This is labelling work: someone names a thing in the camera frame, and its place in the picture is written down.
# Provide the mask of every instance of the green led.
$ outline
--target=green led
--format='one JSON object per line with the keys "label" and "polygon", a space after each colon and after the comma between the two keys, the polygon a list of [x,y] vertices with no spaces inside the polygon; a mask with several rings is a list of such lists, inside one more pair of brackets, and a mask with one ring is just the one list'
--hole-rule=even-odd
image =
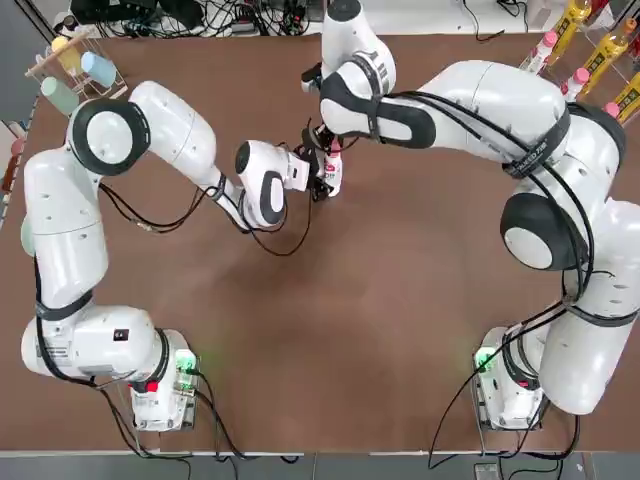
{"label": "green led", "polygon": [[493,347],[480,347],[475,355],[476,368],[479,369],[480,373],[485,373],[491,370],[492,361],[488,361],[488,359],[496,353],[496,349]]}

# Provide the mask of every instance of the black band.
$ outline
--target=black band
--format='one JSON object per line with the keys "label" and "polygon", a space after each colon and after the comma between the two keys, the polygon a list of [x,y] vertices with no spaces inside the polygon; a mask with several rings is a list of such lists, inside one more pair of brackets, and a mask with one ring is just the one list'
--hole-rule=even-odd
{"label": "black band", "polygon": [[160,337],[160,344],[162,345],[162,352],[160,353],[160,361],[156,366],[154,372],[142,382],[131,382],[131,388],[138,393],[146,393],[147,385],[151,382],[159,382],[167,372],[167,365],[169,365],[169,340],[167,336],[160,328],[156,328],[156,333]]}
{"label": "black band", "polygon": [[518,347],[518,355],[520,355],[520,360],[522,361],[524,366],[529,370],[529,373],[531,375],[538,375],[538,372],[536,372],[536,369],[533,368],[533,365],[531,365],[531,363],[529,362],[529,359],[527,358],[527,353],[524,351],[524,335],[521,335],[518,337],[518,340],[516,341],[516,346]]}
{"label": "black band", "polygon": [[565,308],[568,312],[573,313],[576,317],[585,320],[592,325],[595,325],[596,327],[604,328],[616,328],[628,325],[636,319],[638,312],[640,312],[640,310],[636,310],[635,312],[632,312],[628,315],[623,315],[621,317],[605,317],[603,315],[585,312],[580,307],[576,307],[575,305],[567,304],[565,305]]}
{"label": "black band", "polygon": [[70,303],[66,307],[62,308],[49,308],[39,300],[36,300],[36,316],[47,320],[49,322],[59,322],[65,318],[70,317],[91,301],[93,298],[93,292],[89,290],[82,295],[75,302]]}
{"label": "black band", "polygon": [[502,170],[516,180],[521,180],[529,176],[549,159],[553,151],[562,143],[570,126],[571,114],[569,113],[569,109],[565,108],[562,116],[545,134],[542,140],[531,148],[521,159],[503,164]]}
{"label": "black band", "polygon": [[[502,338],[502,344],[509,342],[511,333],[506,333]],[[518,384],[520,388],[534,391],[540,388],[540,382],[537,376],[531,375],[529,372],[522,370],[511,356],[511,345],[507,345],[502,349],[502,360],[511,380]]]}
{"label": "black band", "polygon": [[351,60],[360,67],[362,72],[367,77],[369,85],[371,86],[371,102],[367,104],[367,119],[369,122],[369,134],[373,140],[378,143],[384,143],[380,138],[380,128],[378,126],[378,108],[380,108],[380,102],[382,101],[382,90],[380,88],[380,82],[378,81],[378,75],[376,70],[367,62],[362,56],[354,55]]}
{"label": "black band", "polygon": [[220,179],[218,180],[218,185],[216,186],[216,191],[211,195],[211,200],[217,202],[224,195],[224,186],[227,184],[227,176],[220,172]]}
{"label": "black band", "polygon": [[[87,139],[87,128],[91,119],[99,113],[111,112],[122,117],[131,130],[132,146],[124,161],[116,164],[100,160],[91,151]],[[71,130],[71,146],[78,161],[87,169],[98,175],[115,176],[129,170],[151,145],[151,130],[144,113],[132,102],[99,98],[85,103],[75,115]]]}
{"label": "black band", "polygon": [[302,83],[308,83],[320,90],[322,86],[322,62],[316,63],[309,70],[303,72],[300,79]]}

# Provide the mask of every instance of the table surface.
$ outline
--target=table surface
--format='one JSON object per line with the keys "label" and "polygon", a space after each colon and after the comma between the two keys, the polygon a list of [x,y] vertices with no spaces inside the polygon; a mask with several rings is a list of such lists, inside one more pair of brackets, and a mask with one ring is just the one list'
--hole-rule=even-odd
{"label": "table surface", "polygon": [[[458,60],[517,65],[537,37],[387,41],[397,88],[410,89]],[[317,36],[105,44],[130,86],[156,80],[210,122],[216,161],[230,175],[244,140],[295,145],[309,116],[318,121],[317,97],[299,87],[300,72],[320,58]],[[39,101],[24,158],[59,146],[65,126]],[[613,195],[638,202],[633,133]],[[101,200],[111,265],[96,301],[144,308],[157,326],[184,333],[243,450],[427,450],[486,331],[520,321],[559,295],[558,274],[524,268],[502,244],[500,215],[514,183],[495,163],[366,141],[345,152],[344,162],[340,195],[314,207],[308,239],[290,258],[260,250],[212,204],[163,236],[127,223]],[[180,215],[193,194],[188,180],[151,154],[105,183],[160,221]],[[0,450],[124,450],[99,395],[22,365],[20,339],[34,300],[33,267],[19,241],[22,185],[20,173],[0,235],[0,362],[11,385],[3,391]],[[272,248],[297,241],[306,196],[291,194],[290,210],[282,234],[265,239]],[[639,369],[636,329],[602,402],[583,419],[578,448],[640,449],[640,416],[629,402]],[[562,450],[571,433],[572,420],[552,409],[525,448]],[[165,451],[211,451],[211,420],[200,409],[195,432],[145,441]],[[488,447],[511,449],[515,442],[513,434],[494,434]],[[467,392],[437,448],[479,450]]]}

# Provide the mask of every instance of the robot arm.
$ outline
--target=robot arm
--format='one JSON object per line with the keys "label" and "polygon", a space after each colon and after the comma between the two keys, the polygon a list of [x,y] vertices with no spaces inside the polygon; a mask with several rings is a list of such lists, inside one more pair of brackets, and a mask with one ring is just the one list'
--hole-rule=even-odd
{"label": "robot arm", "polygon": [[184,377],[181,365],[195,365],[186,340],[175,330],[155,329],[144,310],[97,306],[91,293],[108,267],[98,186],[147,150],[206,190],[244,232],[282,220],[283,189],[305,190],[310,164],[283,148],[247,142],[238,153],[246,189],[234,186],[215,166],[211,127],[154,82],[140,84],[129,102],[83,103],[71,116],[65,145],[27,162],[38,301],[22,338],[25,365],[60,378],[126,379],[138,429],[166,431],[189,416],[190,397],[175,388]]}
{"label": "robot arm", "polygon": [[[563,306],[549,328],[525,336],[522,345],[505,348],[503,352],[511,355],[496,357],[492,371],[480,378],[483,390],[493,391],[499,385],[500,395],[492,395],[491,401],[485,398],[495,428],[525,429],[543,393],[567,412],[590,413],[615,370],[640,308],[636,247],[640,207],[608,197],[624,155],[620,126],[597,109],[566,105],[561,92],[537,76],[491,62],[459,62],[417,93],[390,94],[376,65],[366,61],[385,58],[385,66],[392,65],[388,49],[368,33],[351,44],[334,33],[339,30],[334,30],[336,23],[356,22],[363,15],[354,4],[357,0],[337,0],[325,17],[331,28],[323,32],[323,75],[317,83],[322,119],[329,130],[405,148],[462,150],[505,168],[541,155],[583,206],[595,241],[594,270],[611,275],[594,275],[577,303]],[[359,13],[349,18],[343,15],[346,10]],[[365,30],[360,26],[353,33],[358,36]],[[328,38],[333,35],[336,41]],[[327,48],[337,51],[329,55]],[[456,106],[489,120],[520,144]],[[569,229],[578,234],[579,265],[571,244],[576,236]],[[575,295],[576,269],[583,268],[588,254],[586,226],[576,203],[545,168],[540,166],[519,180],[505,205],[500,230],[516,259],[531,268],[564,271],[564,287]],[[494,329],[482,346],[495,351],[520,328]]]}

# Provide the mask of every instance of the bottle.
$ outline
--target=bottle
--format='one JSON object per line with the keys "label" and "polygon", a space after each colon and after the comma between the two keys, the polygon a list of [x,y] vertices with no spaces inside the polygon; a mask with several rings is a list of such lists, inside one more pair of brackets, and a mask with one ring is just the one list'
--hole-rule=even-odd
{"label": "bottle", "polygon": [[549,57],[548,65],[553,65],[569,46],[569,42],[581,25],[591,13],[591,0],[569,0],[562,17],[556,23],[553,30],[558,34],[558,41]]}
{"label": "bottle", "polygon": [[620,107],[616,102],[609,102],[604,107],[602,107],[602,109],[613,118],[617,118],[618,114],[620,113]]}
{"label": "bottle", "polygon": [[65,72],[75,77],[82,73],[80,69],[80,53],[75,48],[68,47],[68,43],[69,40],[65,37],[56,37],[53,39],[53,42],[51,42],[51,50],[57,52],[58,50],[64,49],[64,52],[58,56],[58,62],[60,62]]}
{"label": "bottle", "polygon": [[564,95],[564,99],[567,102],[575,102],[580,90],[582,90],[585,83],[588,81],[589,72],[586,68],[580,67],[570,78],[562,82],[562,85],[560,85],[560,90]]}
{"label": "bottle", "polygon": [[600,76],[609,66],[622,55],[629,46],[629,39],[636,29],[637,23],[633,18],[627,18],[618,25],[615,30],[605,35],[589,60],[583,65],[589,72],[589,81],[580,92],[580,98],[589,94],[591,89],[598,83]]}
{"label": "bottle", "polygon": [[615,99],[620,112],[616,116],[620,123],[624,123],[640,106],[640,73],[636,73],[627,86]]}
{"label": "bottle", "polygon": [[342,183],[341,148],[338,137],[334,137],[331,142],[331,151],[324,155],[324,182],[333,188],[333,190],[329,192],[330,197],[335,197],[340,193],[340,184]]}
{"label": "bottle", "polygon": [[547,64],[547,59],[551,55],[553,46],[558,41],[558,34],[551,30],[542,37],[542,40],[533,47],[529,56],[520,65],[520,70],[537,75]]}

